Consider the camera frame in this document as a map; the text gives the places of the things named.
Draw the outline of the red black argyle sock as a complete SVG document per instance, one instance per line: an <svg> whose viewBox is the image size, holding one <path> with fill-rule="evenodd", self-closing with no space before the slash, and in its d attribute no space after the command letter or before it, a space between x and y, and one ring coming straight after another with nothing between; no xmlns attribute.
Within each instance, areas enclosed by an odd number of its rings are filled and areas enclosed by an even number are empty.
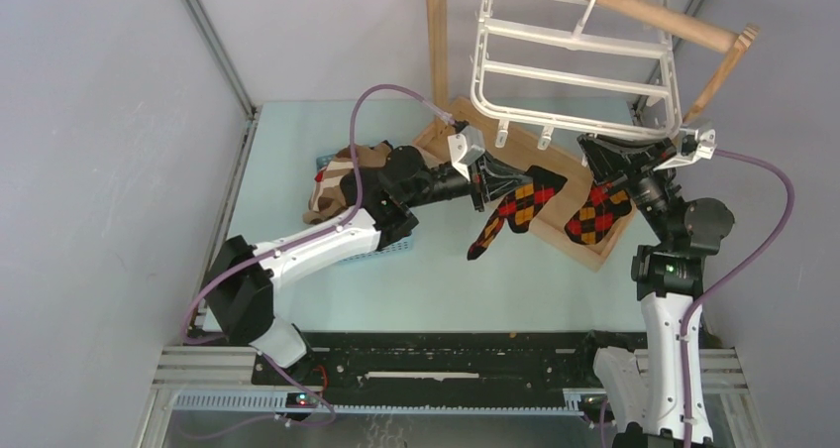
<svg viewBox="0 0 840 448"><path fill-rule="evenodd" d="M593 183L586 201L566 223L564 230L573 243L594 246L632 209L631 199L624 190L613 191L609 184Z"/></svg>

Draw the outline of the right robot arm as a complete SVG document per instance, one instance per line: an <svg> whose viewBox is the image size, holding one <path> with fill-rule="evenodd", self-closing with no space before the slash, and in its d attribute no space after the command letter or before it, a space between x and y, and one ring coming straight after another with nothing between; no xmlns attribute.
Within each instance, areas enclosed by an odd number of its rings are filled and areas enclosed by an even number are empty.
<svg viewBox="0 0 840 448"><path fill-rule="evenodd" d="M614 447L710 447L701 381L701 298L707 258L720 250L734 215L714 198L686 200L664 165L678 155L669 140L624 142L583 135L577 139L594 181L624 191L658 242L641 245L631 264L643 315L648 369L615 346L577 357L579 379L603 386L602 414L611 414Z"/></svg>

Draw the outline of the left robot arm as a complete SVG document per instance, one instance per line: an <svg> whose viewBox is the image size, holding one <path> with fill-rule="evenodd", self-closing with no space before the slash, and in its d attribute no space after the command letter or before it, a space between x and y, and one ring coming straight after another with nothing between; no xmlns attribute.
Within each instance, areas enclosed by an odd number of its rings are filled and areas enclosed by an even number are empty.
<svg viewBox="0 0 840 448"><path fill-rule="evenodd" d="M290 237L250 244L241 236L225 241L204 283L209 313L221 337L268 355L275 372L301 385L313 372L309 346L296 326L275 308L281 290L342 260L388 247L418 224L413 208L464 196L476 210L532 183L531 172L482 152L459 171L450 163L426 165L412 146L392 150L381 168L361 168L342 178L352 207Z"/></svg>

